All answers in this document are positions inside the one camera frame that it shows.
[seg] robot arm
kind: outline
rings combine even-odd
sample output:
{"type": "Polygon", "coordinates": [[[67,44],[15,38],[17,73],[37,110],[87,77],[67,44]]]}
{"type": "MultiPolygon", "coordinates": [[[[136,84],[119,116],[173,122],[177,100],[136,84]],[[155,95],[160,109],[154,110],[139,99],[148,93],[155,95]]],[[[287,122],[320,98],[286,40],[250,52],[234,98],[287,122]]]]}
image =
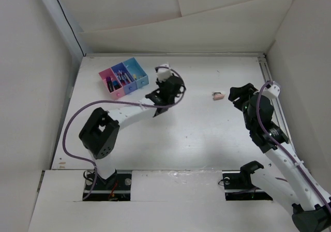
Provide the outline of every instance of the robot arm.
{"type": "Polygon", "coordinates": [[[241,167],[240,177],[243,182],[261,188],[279,202],[292,215],[292,220],[299,231],[322,231],[331,226],[331,214],[322,199],[329,202],[331,195],[310,175],[293,151],[289,139],[271,121],[274,108],[270,99],[278,97],[279,92],[279,85],[273,82],[263,90],[261,96],[261,122],[269,135],[262,130],[258,122],[256,107],[259,93],[252,84],[240,88],[232,87],[229,100],[243,112],[245,125],[253,142],[279,168],[288,183],[271,176],[268,177],[263,165],[256,161],[241,167]],[[278,141],[288,153],[271,141],[270,136],[278,141]]]}
{"type": "Polygon", "coordinates": [[[79,138],[97,165],[98,177],[106,186],[112,186],[116,170],[110,162],[110,153],[114,149],[119,131],[140,120],[156,117],[175,104],[175,98],[186,90],[183,80],[171,73],[168,68],[156,68],[158,89],[139,101],[140,106],[125,106],[121,109],[104,111],[95,109],[79,138]]]}

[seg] pink eraser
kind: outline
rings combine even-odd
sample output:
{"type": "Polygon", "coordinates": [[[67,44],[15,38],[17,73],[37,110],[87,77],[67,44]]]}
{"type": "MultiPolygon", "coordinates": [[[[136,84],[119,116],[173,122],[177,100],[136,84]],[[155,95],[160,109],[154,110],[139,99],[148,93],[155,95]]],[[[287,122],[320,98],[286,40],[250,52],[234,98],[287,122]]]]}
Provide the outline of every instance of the pink eraser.
{"type": "Polygon", "coordinates": [[[220,100],[225,97],[225,94],[214,94],[213,99],[214,100],[220,100]]]}

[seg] pink and blue box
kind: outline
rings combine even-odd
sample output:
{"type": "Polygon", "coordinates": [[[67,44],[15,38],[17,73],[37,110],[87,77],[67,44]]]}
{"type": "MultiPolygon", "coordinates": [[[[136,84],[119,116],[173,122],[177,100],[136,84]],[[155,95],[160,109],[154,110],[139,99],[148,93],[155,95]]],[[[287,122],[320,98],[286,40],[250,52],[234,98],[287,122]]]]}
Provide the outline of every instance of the pink and blue box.
{"type": "Polygon", "coordinates": [[[135,58],[99,72],[113,100],[148,85],[148,75],[135,58]]]}

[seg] light blue compartment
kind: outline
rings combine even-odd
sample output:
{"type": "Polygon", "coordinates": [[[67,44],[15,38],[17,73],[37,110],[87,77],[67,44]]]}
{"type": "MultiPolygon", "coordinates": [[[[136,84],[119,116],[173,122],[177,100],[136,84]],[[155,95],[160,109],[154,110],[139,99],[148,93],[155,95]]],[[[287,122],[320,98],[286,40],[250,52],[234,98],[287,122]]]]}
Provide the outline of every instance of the light blue compartment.
{"type": "Polygon", "coordinates": [[[113,70],[116,77],[119,79],[121,85],[123,86],[123,90],[124,90],[125,94],[129,94],[138,89],[137,82],[133,79],[132,75],[130,74],[130,72],[128,71],[128,69],[125,67],[125,65],[123,63],[119,63],[119,64],[111,67],[111,69],[113,70]],[[127,81],[125,81],[125,78],[121,78],[118,75],[118,72],[125,74],[125,77],[129,78],[131,83],[128,83],[127,81]]]}
{"type": "Polygon", "coordinates": [[[149,84],[148,75],[145,73],[135,58],[128,59],[124,61],[123,64],[128,69],[131,76],[135,75],[137,77],[137,88],[142,88],[143,86],[149,84]]]}

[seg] red wire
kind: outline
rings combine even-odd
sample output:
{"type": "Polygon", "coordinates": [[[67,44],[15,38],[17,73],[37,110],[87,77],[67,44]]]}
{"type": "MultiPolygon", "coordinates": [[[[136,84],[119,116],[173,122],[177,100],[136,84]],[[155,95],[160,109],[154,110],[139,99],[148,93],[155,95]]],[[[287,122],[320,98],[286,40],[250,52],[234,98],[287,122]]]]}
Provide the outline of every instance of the red wire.
{"type": "Polygon", "coordinates": [[[118,181],[116,181],[116,183],[115,183],[115,185],[114,185],[114,187],[112,189],[112,192],[109,194],[108,200],[110,200],[110,198],[112,197],[113,192],[114,192],[115,188],[117,187],[117,185],[118,185],[118,181]]]}

